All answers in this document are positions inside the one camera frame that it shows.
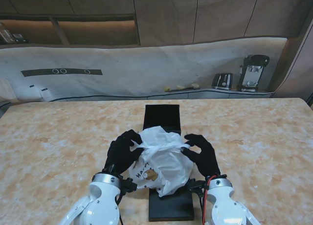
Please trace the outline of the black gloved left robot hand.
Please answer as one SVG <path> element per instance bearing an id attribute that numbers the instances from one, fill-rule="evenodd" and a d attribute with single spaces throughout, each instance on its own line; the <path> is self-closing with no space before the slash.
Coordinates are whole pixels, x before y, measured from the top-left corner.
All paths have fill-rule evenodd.
<path id="1" fill-rule="evenodd" d="M 128 130 L 112 141 L 107 152 L 107 159 L 102 172 L 120 175 L 139 159 L 144 148 L 135 148 L 142 144 L 141 136 L 134 130 Z"/>

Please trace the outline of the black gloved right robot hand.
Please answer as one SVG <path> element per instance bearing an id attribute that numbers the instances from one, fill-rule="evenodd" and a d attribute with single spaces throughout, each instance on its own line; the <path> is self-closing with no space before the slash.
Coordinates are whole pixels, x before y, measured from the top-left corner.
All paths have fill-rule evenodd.
<path id="1" fill-rule="evenodd" d="M 190 147 L 197 146 L 201 149 L 200 153 L 196 153 L 186 147 L 181 147 L 180 149 L 186 157 L 196 164 L 198 171 L 204 177 L 221 175 L 215 150 L 211 143 L 208 142 L 202 135 L 188 134 L 185 135 L 184 138 L 187 140 L 186 144 Z"/>

